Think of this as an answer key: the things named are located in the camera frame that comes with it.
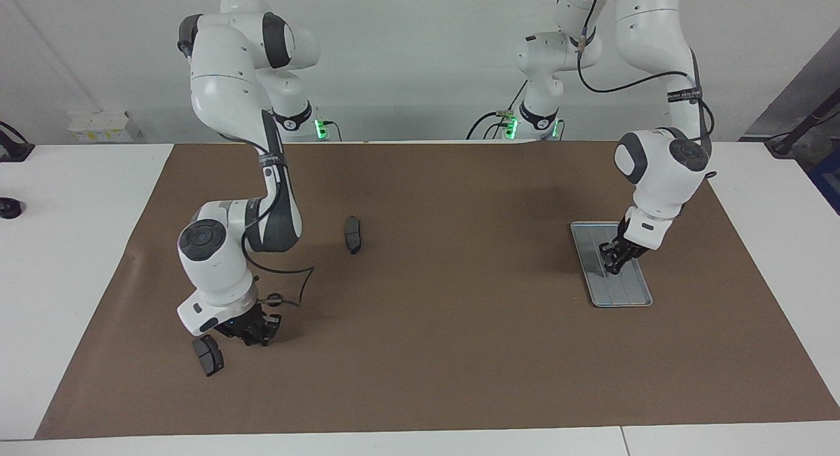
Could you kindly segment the silver metal tray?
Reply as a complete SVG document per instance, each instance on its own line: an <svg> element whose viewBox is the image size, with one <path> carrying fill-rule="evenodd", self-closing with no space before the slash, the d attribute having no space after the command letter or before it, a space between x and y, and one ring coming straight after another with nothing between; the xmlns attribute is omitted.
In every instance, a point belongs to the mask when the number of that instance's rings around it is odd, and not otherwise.
<svg viewBox="0 0 840 456"><path fill-rule="evenodd" d="M631 308L653 304L653 297L637 259L627 262L619 274L610 274L605 268L599 246L617 235L617 222L571 222L570 231L594 306Z"/></svg>

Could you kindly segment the brown table mat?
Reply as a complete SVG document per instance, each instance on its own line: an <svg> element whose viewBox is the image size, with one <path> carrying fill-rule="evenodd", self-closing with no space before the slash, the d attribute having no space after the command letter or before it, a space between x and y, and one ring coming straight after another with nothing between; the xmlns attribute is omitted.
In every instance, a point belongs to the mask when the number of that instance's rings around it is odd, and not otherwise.
<svg viewBox="0 0 840 456"><path fill-rule="evenodd" d="M268 346L218 336L207 377L177 238L263 181L251 148L174 147L36 437L840 420L708 184L641 258L653 304L592 306L570 223L626 211L614 150L287 145L302 239L257 259L315 273Z"/></svg>

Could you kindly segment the blue crate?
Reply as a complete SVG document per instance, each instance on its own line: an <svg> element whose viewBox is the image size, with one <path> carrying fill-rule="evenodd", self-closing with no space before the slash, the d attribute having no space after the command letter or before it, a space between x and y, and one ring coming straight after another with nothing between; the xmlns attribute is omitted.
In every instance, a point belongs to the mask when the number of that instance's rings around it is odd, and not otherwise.
<svg viewBox="0 0 840 456"><path fill-rule="evenodd" d="M810 168L806 174L831 208L840 216L840 148Z"/></svg>

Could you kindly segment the black stand leg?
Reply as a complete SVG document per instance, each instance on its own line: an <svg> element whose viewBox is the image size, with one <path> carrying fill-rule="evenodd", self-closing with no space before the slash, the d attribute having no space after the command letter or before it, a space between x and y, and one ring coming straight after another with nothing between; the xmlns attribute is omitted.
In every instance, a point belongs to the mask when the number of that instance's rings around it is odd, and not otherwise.
<svg viewBox="0 0 840 456"><path fill-rule="evenodd" d="M768 149L774 158L792 158L790 151L792 151L794 144L814 127L822 126L840 115L840 108L838 106L840 106L840 87L831 93L825 101L822 101L798 125L788 131L783 131L783 133L764 139L765 148Z"/></svg>

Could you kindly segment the white cardboard box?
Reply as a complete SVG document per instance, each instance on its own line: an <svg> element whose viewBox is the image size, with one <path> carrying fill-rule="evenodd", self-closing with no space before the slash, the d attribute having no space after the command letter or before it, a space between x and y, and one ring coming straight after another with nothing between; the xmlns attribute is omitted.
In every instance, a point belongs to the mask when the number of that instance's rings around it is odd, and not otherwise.
<svg viewBox="0 0 840 456"><path fill-rule="evenodd" d="M81 143L139 143L143 139L126 110L71 114L67 131Z"/></svg>

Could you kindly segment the black clamp mount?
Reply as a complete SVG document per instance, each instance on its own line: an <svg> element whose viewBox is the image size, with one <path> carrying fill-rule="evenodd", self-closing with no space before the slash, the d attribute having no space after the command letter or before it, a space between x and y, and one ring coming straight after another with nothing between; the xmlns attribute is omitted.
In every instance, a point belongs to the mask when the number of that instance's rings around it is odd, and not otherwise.
<svg viewBox="0 0 840 456"><path fill-rule="evenodd" d="M0 120L0 163L24 162L34 148L13 126Z"/></svg>

